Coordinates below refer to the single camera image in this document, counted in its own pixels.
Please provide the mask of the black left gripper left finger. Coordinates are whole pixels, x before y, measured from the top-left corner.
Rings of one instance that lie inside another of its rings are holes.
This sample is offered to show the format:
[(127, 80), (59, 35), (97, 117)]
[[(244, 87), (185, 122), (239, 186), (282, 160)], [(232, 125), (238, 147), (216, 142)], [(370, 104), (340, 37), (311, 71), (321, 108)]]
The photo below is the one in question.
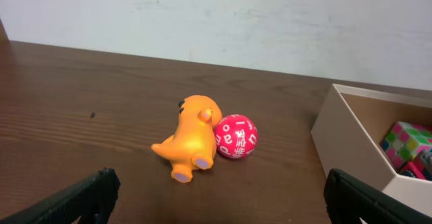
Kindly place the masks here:
[(115, 171), (104, 168), (1, 222), (107, 223), (115, 208), (120, 185)]

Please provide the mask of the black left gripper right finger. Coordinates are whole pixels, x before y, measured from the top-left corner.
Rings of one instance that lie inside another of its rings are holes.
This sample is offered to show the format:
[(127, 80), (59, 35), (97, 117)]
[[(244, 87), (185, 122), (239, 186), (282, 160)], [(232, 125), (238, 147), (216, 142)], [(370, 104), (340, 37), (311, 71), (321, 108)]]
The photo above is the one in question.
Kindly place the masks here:
[(332, 224), (431, 224), (431, 217), (341, 169), (329, 171), (323, 195)]

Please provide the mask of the white cardboard box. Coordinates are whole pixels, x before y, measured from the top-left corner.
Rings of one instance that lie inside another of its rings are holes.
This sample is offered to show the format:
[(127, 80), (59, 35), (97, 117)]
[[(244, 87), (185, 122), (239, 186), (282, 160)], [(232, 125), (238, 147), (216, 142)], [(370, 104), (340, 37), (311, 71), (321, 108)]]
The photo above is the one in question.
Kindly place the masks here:
[(380, 142), (397, 121), (431, 125), (431, 100), (334, 84), (311, 130), (324, 172), (338, 168), (431, 215), (431, 182), (397, 173)]

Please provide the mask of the red toy robot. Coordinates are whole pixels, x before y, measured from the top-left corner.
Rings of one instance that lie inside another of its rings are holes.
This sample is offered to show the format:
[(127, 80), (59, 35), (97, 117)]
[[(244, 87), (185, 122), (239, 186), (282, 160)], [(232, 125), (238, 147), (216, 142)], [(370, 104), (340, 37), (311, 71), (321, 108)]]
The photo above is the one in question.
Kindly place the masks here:
[(413, 161), (403, 166), (399, 174), (431, 181), (431, 152), (422, 150)]

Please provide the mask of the multicoloured puzzle cube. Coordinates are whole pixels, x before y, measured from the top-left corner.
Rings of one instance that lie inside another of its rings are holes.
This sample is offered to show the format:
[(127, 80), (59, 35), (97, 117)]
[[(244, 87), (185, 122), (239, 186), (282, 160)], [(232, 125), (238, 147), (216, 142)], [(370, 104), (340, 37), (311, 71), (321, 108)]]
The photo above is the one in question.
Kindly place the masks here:
[(431, 152), (431, 126), (397, 121), (380, 147), (399, 171), (422, 151)]

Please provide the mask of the orange dinosaur toy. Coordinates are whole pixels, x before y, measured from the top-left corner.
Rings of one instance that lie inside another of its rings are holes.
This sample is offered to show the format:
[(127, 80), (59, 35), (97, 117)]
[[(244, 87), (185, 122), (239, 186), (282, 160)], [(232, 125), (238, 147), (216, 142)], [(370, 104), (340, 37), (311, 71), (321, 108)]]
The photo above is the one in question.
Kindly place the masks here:
[(192, 172), (210, 169), (217, 142), (213, 128), (222, 120), (217, 103), (203, 95), (192, 95), (179, 102), (178, 126), (173, 135), (151, 149), (172, 166), (171, 177), (181, 183), (192, 180)]

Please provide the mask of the red number ball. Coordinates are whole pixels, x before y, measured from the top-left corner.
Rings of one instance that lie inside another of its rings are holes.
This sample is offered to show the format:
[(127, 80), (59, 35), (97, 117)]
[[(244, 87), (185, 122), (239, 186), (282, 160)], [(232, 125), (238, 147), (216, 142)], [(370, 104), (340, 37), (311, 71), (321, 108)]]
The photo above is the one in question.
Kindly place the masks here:
[(244, 115), (227, 115), (213, 129), (220, 155), (229, 159), (243, 159), (257, 146), (258, 130)]

